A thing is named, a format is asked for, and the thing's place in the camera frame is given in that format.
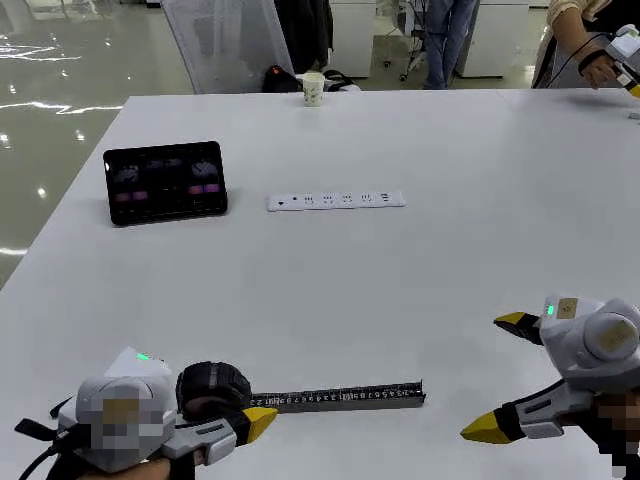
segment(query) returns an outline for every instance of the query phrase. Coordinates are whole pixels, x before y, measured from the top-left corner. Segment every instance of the black cable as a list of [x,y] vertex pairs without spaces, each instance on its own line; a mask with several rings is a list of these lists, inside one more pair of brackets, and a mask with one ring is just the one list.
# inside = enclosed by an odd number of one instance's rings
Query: black cable
[[55,454],[56,454],[56,451],[53,447],[47,448],[44,452],[42,452],[38,456],[38,458],[36,458],[33,462],[31,462],[31,465],[29,465],[25,469],[25,471],[22,472],[22,475],[20,475],[20,478],[18,480],[27,480],[27,478],[29,478],[29,475],[31,475],[33,471],[36,468],[38,468],[42,462],[44,462],[47,458]]
[[575,52],[573,52],[571,54],[571,56],[569,58],[567,58],[567,61],[564,62],[564,64],[562,64],[562,66],[560,67],[560,70],[558,70],[558,72],[553,76],[553,78],[551,78],[551,80],[549,80],[548,85],[551,85],[553,82],[555,82],[558,77],[560,76],[560,74],[562,73],[562,71],[565,69],[565,67],[568,65],[568,63],[573,60],[573,57],[575,57],[578,53],[580,53],[583,49],[585,49],[591,42],[593,42],[596,38],[599,37],[607,37],[610,34],[608,33],[598,33],[597,35],[594,35],[593,37],[591,37],[589,40],[587,40],[586,42],[584,42],[582,44],[582,46],[576,50]]

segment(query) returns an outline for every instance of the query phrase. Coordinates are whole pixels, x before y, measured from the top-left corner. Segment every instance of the power strip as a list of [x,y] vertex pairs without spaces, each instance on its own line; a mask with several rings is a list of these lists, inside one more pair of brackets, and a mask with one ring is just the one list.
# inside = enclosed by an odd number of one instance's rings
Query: power strip
[[334,210],[351,208],[404,207],[400,190],[383,192],[288,193],[269,197],[267,210]]

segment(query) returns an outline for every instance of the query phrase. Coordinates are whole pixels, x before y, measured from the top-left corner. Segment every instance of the desk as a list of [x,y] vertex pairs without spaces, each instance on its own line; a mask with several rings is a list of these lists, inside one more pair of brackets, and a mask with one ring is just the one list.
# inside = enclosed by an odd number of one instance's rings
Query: desk
[[[624,91],[131,98],[0,292],[0,471],[12,432],[124,347],[255,391],[424,379],[424,408],[283,415],[198,478],[602,480],[581,432],[510,446],[459,431],[558,379],[492,326],[550,292],[640,300],[640,126]],[[116,229],[102,153],[216,139],[230,211]],[[402,189],[401,209],[267,213],[271,193]],[[44,470],[34,478],[42,478]]]

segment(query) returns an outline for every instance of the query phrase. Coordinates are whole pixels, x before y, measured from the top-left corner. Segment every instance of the glossy floor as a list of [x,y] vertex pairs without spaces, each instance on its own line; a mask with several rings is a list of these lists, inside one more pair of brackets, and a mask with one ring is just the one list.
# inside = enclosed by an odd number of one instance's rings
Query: glossy floor
[[[513,75],[454,87],[527,87],[543,26],[544,13],[533,12],[523,34],[532,47],[521,49]],[[382,36],[375,44],[372,77],[361,86],[419,88],[424,67],[398,80],[407,43]],[[389,46],[398,72],[382,67]],[[117,0],[0,0],[0,288],[125,100],[191,92],[160,10]]]

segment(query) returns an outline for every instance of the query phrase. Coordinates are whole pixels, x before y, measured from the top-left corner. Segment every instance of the black ruler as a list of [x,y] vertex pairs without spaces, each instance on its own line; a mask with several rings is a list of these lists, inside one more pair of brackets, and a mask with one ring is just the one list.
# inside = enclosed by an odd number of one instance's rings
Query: black ruler
[[280,413],[420,408],[425,397],[420,381],[306,392],[254,393],[251,406],[277,408]]

